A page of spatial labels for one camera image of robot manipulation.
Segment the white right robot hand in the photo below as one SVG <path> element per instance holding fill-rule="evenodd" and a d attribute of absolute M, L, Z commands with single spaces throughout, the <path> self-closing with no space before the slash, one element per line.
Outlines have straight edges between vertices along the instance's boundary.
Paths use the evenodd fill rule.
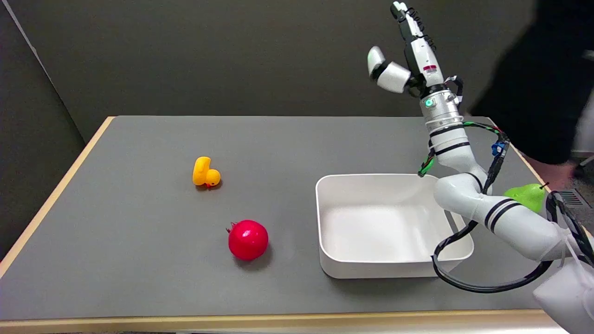
<path fill-rule="evenodd" d="M 419 98 L 429 95 L 432 90 L 443 90 L 445 79 L 435 56 L 435 46 L 425 34 L 417 11 L 404 2 L 395 1 L 390 6 L 390 12 L 399 24 L 405 42 L 407 65 L 386 60 L 381 49 L 373 46 L 367 55 L 370 80 L 386 91 L 408 91 Z"/>

